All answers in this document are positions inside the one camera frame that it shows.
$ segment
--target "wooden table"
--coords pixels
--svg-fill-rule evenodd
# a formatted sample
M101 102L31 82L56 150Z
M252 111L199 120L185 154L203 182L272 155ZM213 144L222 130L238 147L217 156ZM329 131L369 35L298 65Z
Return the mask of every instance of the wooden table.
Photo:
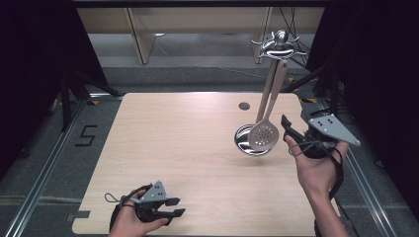
M186 211L152 235L313 236L314 216L287 145L280 140L267 155L252 157L233 141L240 126L254 123L261 96L125 95L79 209L90 215L76 218L73 231L108 233L115 204L104 194L119 198L161 180L169 197L181 199L175 207ZM250 109L241 110L242 102ZM300 112L296 95L280 94L270 121L283 136L284 114L303 132Z

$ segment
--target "floor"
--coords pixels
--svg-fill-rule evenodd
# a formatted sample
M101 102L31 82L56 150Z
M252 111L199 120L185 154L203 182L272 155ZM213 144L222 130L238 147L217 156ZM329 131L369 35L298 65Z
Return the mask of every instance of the floor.
M110 85L124 92L261 91L270 65L267 58L254 63L246 35L164 35L156 39L145 65L138 63L130 35L90 35L90 39ZM312 39L301 36L308 47ZM290 79L298 80L307 73L298 63L290 63ZM200 80L215 77L219 79L200 84ZM315 80L294 93L301 99L315 99L310 91L314 84ZM317 98L316 103L301 105L311 112L327 108L327 101ZM76 122L65 134L60 130L59 105L45 118L28 147L30 155L18 159L0 182L0 233L6 233L15 216L26 211L20 223L22 236L75 236L72 220L120 103L105 96L86 106L73 105ZM344 107L340 119L363 141L361 147L351 147L345 182L336 196L351 236L419 236L418 221L385 169L375 162L378 157ZM93 145L83 146L83 130L94 133ZM56 141L64 145L57 147ZM40 174L47 174L44 180ZM22 208L28 199L34 205Z

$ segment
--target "hand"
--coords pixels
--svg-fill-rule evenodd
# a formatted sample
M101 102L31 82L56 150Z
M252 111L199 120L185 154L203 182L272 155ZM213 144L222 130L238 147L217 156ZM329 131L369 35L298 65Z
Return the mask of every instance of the hand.
M329 157L321 159L310 159L307 158L301 149L296 145L295 140L292 137L286 136L286 143L289 146L292 154L298 154L294 156L296 163L296 170L298 174L298 181L305 191L305 194L312 198L316 197L329 197L329 191L333 187L336 180L336 169L333 162ZM336 149L342 154L342 158L346 157L349 144L340 141L336 145ZM332 152L332 155L338 162L340 156L336 151Z
M145 194L145 190L141 190L134 194L134 198L138 198ZM134 205L132 200L128 200L126 204ZM118 213L114 226L109 237L142 237L146 233L156 230L169 221L167 218L161 218L152 222L143 223L136 217L135 209L132 206L123 206Z

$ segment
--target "gray floor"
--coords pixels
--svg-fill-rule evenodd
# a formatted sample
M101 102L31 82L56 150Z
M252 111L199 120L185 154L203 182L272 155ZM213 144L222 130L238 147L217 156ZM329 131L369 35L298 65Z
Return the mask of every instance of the gray floor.
M269 59L264 59L262 64L254 63L250 37L246 35L165 35L157 38L145 65L138 63L130 35L90 37L110 85L122 92L261 92L270 65ZM312 36L302 36L302 40L310 45ZM307 73L296 63L292 63L290 68L289 77L295 80ZM313 98L311 89L314 84L315 80L294 93L302 99ZM100 92L95 88L90 90L92 93ZM71 231L72 216L87 189L120 103L120 100L101 99L97 105L89 103L83 108L57 163L52 167L22 236L75 236ZM319 104L301 105L305 111L312 112L322 107ZM62 115L59 109L58 106L51 116L45 118L28 147L31 155L17 160L0 183L0 233L7 229L24 198L31 192L55 141L61 135ZM398 236L419 236L418 221L385 169L375 164L377 157L353 123L351 115L342 110L340 118L363 142L361 147L351 147L351 152L394 232ZM95 138L91 146L77 146L87 142L86 138L80 137L86 125L97 126L86 130ZM345 170L345 182L337 200L360 236L381 236L379 225L356 183L357 177L348 166ZM342 215L348 231L357 236L344 212Z

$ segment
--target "slotted spoon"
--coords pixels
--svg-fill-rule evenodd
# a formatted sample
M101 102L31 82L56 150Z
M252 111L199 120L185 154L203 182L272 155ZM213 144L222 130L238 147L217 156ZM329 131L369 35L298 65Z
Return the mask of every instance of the slotted spoon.
M274 85L271 89L271 98L268 109L262 120L257 122L249 132L249 145L255 151L264 151L272 149L280 139L280 132L277 127L269 121L269 116L277 101L278 94L283 86L284 80L287 76L287 61L283 60L279 63L274 77Z

